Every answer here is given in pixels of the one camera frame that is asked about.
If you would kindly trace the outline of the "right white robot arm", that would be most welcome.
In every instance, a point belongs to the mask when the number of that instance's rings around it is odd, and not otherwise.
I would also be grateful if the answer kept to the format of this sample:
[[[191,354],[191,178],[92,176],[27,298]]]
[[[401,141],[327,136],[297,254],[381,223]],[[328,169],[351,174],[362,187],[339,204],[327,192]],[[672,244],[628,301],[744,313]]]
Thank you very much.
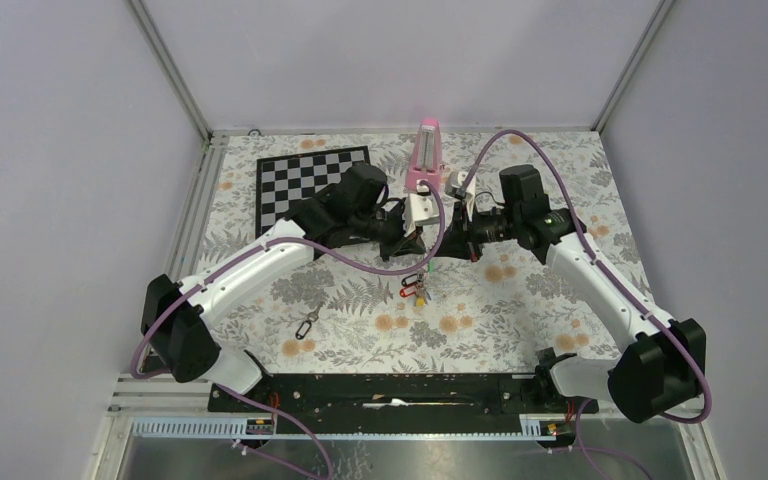
[[[621,353],[605,360],[543,351],[533,386],[539,407],[557,412],[573,397],[608,401],[642,423],[707,394],[702,327],[693,319],[674,320],[621,276],[570,209],[551,207],[536,168],[502,170],[504,201],[486,211],[476,209],[467,177],[456,172],[447,179],[445,192],[456,202],[438,256],[476,262],[484,245],[516,241],[574,289]]]

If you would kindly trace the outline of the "keyring with coloured key tags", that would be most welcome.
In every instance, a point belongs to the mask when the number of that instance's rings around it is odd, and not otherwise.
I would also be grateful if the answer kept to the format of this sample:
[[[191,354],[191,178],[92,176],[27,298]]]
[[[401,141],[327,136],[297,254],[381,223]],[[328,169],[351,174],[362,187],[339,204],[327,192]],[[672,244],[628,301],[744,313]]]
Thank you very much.
[[[426,306],[429,302],[429,294],[425,280],[426,273],[422,270],[403,277],[400,281],[399,295],[405,299],[412,298],[414,305],[418,308]]]

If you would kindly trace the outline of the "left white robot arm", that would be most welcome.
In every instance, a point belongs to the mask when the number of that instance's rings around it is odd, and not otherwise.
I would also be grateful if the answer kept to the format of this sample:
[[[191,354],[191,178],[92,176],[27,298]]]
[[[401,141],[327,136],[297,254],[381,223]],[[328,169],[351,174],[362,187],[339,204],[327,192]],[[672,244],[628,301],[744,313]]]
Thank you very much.
[[[174,281],[167,274],[146,287],[142,338],[131,360],[131,375],[147,380],[170,375],[178,383],[207,380],[229,388],[248,411],[269,401],[264,371],[248,353],[227,351],[212,331],[244,301],[279,277],[328,256],[370,274],[387,270],[339,253],[353,238],[380,244],[392,256],[427,224],[445,225],[439,190],[428,180],[388,201],[386,174],[368,163],[343,172],[339,182],[291,204],[286,214],[252,243],[219,264]]]

